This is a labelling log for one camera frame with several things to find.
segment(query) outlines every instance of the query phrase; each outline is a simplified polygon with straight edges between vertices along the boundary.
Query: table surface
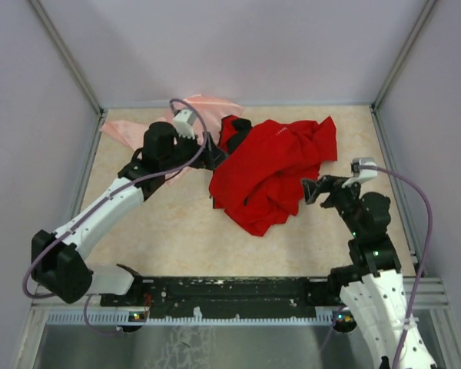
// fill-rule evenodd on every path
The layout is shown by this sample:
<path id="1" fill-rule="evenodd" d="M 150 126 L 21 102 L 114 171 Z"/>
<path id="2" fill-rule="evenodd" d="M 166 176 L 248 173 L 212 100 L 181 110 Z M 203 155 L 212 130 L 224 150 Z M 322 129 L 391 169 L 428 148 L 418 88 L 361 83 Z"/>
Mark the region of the table surface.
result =
<path id="1" fill-rule="evenodd" d="M 115 109 L 108 120 L 149 124 L 165 109 Z M 266 119 L 290 123 L 321 122 L 330 115 L 337 126 L 338 161 L 324 163 L 321 174 L 350 175 L 353 158 L 373 157 L 384 166 L 367 106 L 249 107 L 243 117 L 253 124 Z M 112 183 L 132 150 L 102 134 L 88 182 L 83 208 Z M 143 275 L 174 276 L 327 276 L 331 268 L 351 264 L 351 235 L 333 209 L 300 204 L 299 214 L 274 225 L 259 238 L 251 236 L 222 210 L 212 209 L 208 184 L 211 172 L 191 170 L 172 186 L 164 185 L 142 206 L 113 227 L 88 257 L 88 264 L 125 264 Z M 363 185 L 393 197 L 389 178 L 380 174 Z M 389 235 L 403 273 L 414 275 L 410 251 L 393 201 Z"/>

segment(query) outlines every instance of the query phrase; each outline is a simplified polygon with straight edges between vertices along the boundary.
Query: wall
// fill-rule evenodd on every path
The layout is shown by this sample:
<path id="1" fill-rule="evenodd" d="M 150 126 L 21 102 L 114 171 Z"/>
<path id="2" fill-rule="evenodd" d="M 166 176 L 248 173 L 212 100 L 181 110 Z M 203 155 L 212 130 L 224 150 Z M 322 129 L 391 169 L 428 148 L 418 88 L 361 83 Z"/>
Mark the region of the wall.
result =
<path id="1" fill-rule="evenodd" d="M 105 107 L 370 103 L 424 0 L 41 0 Z"/>
<path id="2" fill-rule="evenodd" d="M 433 203 L 429 270 L 443 279 L 461 329 L 461 0 L 439 2 L 380 114 L 397 167 Z M 409 200 L 421 240 L 423 203 L 411 192 Z"/>
<path id="3" fill-rule="evenodd" d="M 31 238 L 66 221 L 95 122 L 27 2 L 0 1 L 0 369 L 30 306 Z"/>

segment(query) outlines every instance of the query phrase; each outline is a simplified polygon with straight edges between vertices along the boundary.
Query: metal frame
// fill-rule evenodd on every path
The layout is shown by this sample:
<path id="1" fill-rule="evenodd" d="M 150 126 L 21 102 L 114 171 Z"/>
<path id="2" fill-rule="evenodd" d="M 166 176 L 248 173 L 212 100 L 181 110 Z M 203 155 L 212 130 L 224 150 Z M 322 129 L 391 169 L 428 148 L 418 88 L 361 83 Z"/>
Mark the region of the metal frame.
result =
<path id="1" fill-rule="evenodd" d="M 100 106 L 98 99 L 94 93 L 93 88 L 89 85 L 87 78 L 82 72 L 81 68 L 75 61 L 72 53 L 68 50 L 65 42 L 59 35 L 56 27 L 52 23 L 48 13 L 45 11 L 43 5 L 39 0 L 27 0 L 32 7 L 34 13 L 38 16 L 45 31 L 51 38 L 54 46 L 65 63 L 67 69 L 71 72 L 72 78 L 81 89 L 87 100 L 91 103 L 92 108 L 98 113 L 98 122 L 95 125 L 96 132 L 93 134 L 91 149 L 85 160 L 83 175 L 78 184 L 78 196 L 70 209 L 70 215 L 75 216 L 81 209 L 81 203 L 84 198 L 85 189 L 87 187 L 89 175 L 91 173 L 92 164 L 95 159 L 95 152 L 97 151 L 101 132 L 99 128 L 104 123 L 105 112 Z M 371 105 L 371 113 L 376 128 L 376 133 L 380 141 L 382 153 L 386 162 L 386 166 L 390 169 L 396 170 L 396 163 L 393 160 L 393 154 L 389 145 L 389 140 L 386 137 L 386 132 L 380 118 L 379 109 L 384 102 L 387 94 L 392 88 L 398 75 L 403 69 L 416 40 L 420 33 L 428 23 L 433 10 L 436 7 L 437 0 L 426 0 L 425 5 L 419 18 L 416 21 L 413 30 L 410 32 L 406 43 L 402 47 L 393 67 L 384 82 L 380 93 L 376 100 Z M 398 181 L 391 180 L 393 192 L 395 195 L 396 203 L 400 210 L 400 216 L 403 223 L 403 228 L 408 240 L 410 252 L 412 254 L 413 263 L 417 264 L 417 253 L 420 252 L 420 246 L 417 242 L 415 231 L 413 230 L 412 215 L 406 201 L 404 191 Z M 411 291 L 412 278 L 405 278 L 405 289 Z M 113 309 L 112 307 L 100 307 L 100 298 L 93 298 L 91 307 L 89 308 L 89 316 L 92 324 L 106 324 L 106 322 L 118 323 L 119 321 L 126 321 L 128 312 L 132 308 L 139 307 L 119 307 Z M 75 304 L 65 305 L 58 298 L 48 299 L 48 301 L 33 301 L 28 322 L 26 325 L 25 333 L 22 338 L 21 351 L 19 352 L 18 359 L 15 367 L 21 369 L 33 368 L 36 355 L 38 353 L 39 344 L 44 332 L 46 324 L 83 324 L 83 306 L 85 299 L 81 299 Z M 428 310 L 433 319 L 433 325 L 436 330 L 437 340 L 439 342 L 441 352 L 445 361 L 445 365 L 451 369 L 461 369 L 461 341 L 460 335 L 457 331 L 457 324 L 454 321 L 452 311 L 450 310 L 449 302 L 446 293 L 443 289 L 442 281 L 439 278 L 424 278 L 419 288 L 419 294 L 416 297 L 416 308 Z M 326 307 L 323 310 L 318 309 L 319 318 L 315 321 L 307 319 L 297 320 L 295 324 L 312 324 L 322 325 L 329 323 L 332 308 Z M 232 324 L 265 324 L 263 321 L 234 321 Z M 281 324 L 281 321 L 266 322 L 266 324 L 275 323 Z M 204 319 L 183 318 L 177 320 L 151 320 L 149 319 L 146 325 L 151 324 L 218 324 L 215 321 L 205 321 Z"/>

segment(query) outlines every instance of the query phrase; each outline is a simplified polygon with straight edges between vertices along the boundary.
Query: robotic arm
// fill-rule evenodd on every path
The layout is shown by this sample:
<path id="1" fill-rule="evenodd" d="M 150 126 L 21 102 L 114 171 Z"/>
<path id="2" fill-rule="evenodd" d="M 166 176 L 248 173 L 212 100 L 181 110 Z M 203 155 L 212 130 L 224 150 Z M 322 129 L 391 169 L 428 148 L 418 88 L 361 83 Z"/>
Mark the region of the robotic arm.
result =
<path id="1" fill-rule="evenodd" d="M 401 264 L 387 235 L 390 199 L 376 192 L 360 197 L 361 183 L 377 176 L 377 171 L 360 169 L 362 166 L 376 164 L 371 158 L 356 159 L 352 178 L 326 175 L 318 181 L 302 180 L 306 203 L 313 204 L 320 194 L 328 193 L 321 207 L 336 208 L 353 235 L 348 243 L 352 265 L 332 269 L 328 282 L 355 317 L 374 367 L 390 367 L 405 328 L 399 368 L 435 368 L 415 317 L 405 319 L 407 303 Z"/>
<path id="2" fill-rule="evenodd" d="M 201 154 L 191 164 L 192 168 L 214 170 L 227 157 L 210 135 L 201 149 L 192 128 L 195 118 L 194 113 L 184 109 L 175 115 L 174 126 L 167 122 L 150 125 L 144 134 L 143 148 L 134 153 L 96 201 L 52 233 L 39 231 L 32 238 L 33 262 L 51 243 L 58 244 L 33 269 L 32 278 L 68 304 L 85 294 L 126 294 L 134 280 L 127 268 L 88 268 L 85 259 L 118 221 L 166 181 L 165 175 L 144 178 L 180 167 L 199 151 Z"/>

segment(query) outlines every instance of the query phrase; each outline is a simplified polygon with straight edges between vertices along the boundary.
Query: folded fabric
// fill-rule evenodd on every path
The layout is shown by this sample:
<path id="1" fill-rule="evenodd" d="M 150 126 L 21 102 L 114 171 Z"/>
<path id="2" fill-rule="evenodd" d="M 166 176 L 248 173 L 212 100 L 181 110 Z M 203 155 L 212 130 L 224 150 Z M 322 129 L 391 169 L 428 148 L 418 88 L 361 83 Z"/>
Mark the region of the folded fabric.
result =
<path id="1" fill-rule="evenodd" d="M 233 124 L 237 119 L 222 121 L 219 146 L 224 150 L 242 131 L 240 125 Z M 223 208 L 256 236 L 263 236 L 273 224 L 285 223 L 299 211 L 303 198 L 300 179 L 317 179 L 323 161 L 336 161 L 336 132 L 331 117 L 321 124 L 267 120 L 253 127 L 214 172 L 209 190 L 215 208 Z"/>
<path id="2" fill-rule="evenodd" d="M 194 95 L 185 99 L 198 110 L 202 118 L 205 120 L 207 129 L 210 132 L 215 142 L 219 141 L 221 132 L 221 120 L 227 115 L 241 115 L 244 108 L 240 105 L 236 105 L 233 102 L 221 99 L 212 98 L 203 95 Z M 181 109 L 184 106 L 176 103 L 174 105 L 176 109 Z M 163 116 L 156 119 L 156 121 L 168 121 L 172 123 L 172 112 L 168 109 Z M 203 142 L 203 127 L 197 120 L 193 127 L 195 133 L 198 135 L 198 141 Z M 114 140 L 120 142 L 124 146 L 131 148 L 135 151 L 144 144 L 144 133 L 147 131 L 147 125 L 135 123 L 134 121 L 106 121 L 101 127 L 101 131 L 107 135 L 110 135 Z M 179 175 L 167 181 L 168 185 L 172 185 L 180 177 L 184 175 L 191 168 L 185 168 Z"/>

